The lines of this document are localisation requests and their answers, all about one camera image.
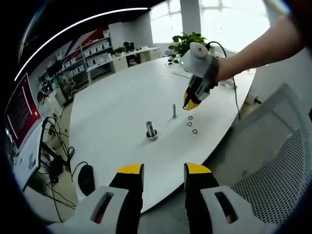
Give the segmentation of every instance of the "white cabinet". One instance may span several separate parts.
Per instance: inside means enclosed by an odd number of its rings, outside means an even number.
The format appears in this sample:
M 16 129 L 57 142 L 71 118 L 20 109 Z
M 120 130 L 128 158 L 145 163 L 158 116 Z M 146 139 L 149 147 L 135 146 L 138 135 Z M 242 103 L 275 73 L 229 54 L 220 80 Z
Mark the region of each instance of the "white cabinet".
M 150 50 L 150 60 L 158 59 L 160 57 L 161 57 L 161 54 L 160 54 L 159 48 Z
M 114 60 L 111 62 L 111 69 L 113 72 L 119 72 L 127 68 L 128 63 L 125 56 L 114 58 Z

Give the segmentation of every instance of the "potted plant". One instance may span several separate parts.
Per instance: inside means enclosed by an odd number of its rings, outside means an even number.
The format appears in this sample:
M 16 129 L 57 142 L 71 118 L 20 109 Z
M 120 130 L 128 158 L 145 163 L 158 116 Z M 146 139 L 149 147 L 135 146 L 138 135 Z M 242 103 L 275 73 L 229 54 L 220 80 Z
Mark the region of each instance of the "potted plant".
M 191 42 L 197 42 L 200 44 L 205 44 L 205 38 L 201 36 L 200 33 L 192 32 L 192 34 L 185 34 L 183 33 L 182 36 L 177 35 L 172 38 L 172 40 L 176 43 L 175 45 L 170 45 L 168 48 L 174 51 L 169 59 L 169 65 L 174 63 L 179 63 L 178 58 L 185 55 L 185 53 L 190 49 Z
M 114 54 L 116 57 L 122 56 L 124 54 L 124 52 L 126 52 L 126 48 L 121 46 L 119 48 L 117 48 L 116 50 L 114 50 Z

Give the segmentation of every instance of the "computer mouse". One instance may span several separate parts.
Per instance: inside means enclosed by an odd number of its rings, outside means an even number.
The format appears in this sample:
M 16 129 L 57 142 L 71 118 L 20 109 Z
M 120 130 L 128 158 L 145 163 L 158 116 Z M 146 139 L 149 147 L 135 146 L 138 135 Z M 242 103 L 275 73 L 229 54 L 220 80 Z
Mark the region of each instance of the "computer mouse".
M 84 165 L 78 174 L 78 185 L 83 194 L 88 196 L 96 188 L 94 184 L 93 167 Z

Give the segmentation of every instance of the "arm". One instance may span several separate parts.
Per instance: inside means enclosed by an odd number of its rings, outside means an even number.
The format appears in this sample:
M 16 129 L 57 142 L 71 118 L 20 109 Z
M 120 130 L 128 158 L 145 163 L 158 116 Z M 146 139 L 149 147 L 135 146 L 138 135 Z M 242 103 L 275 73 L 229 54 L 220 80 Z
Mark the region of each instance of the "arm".
M 238 54 L 219 59 L 218 81 L 230 79 L 247 69 L 288 59 L 303 48 L 299 32 L 289 16 L 281 16 L 274 26 Z

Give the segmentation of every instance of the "window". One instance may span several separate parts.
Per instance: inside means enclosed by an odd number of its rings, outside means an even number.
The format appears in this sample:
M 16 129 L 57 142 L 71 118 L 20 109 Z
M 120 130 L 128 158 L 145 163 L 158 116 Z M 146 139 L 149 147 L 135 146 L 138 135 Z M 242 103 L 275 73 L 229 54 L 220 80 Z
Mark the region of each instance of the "window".
M 240 51 L 269 27 L 263 0 L 199 0 L 201 34 Z
M 171 43 L 172 37 L 182 34 L 180 0 L 167 0 L 150 11 L 153 43 Z

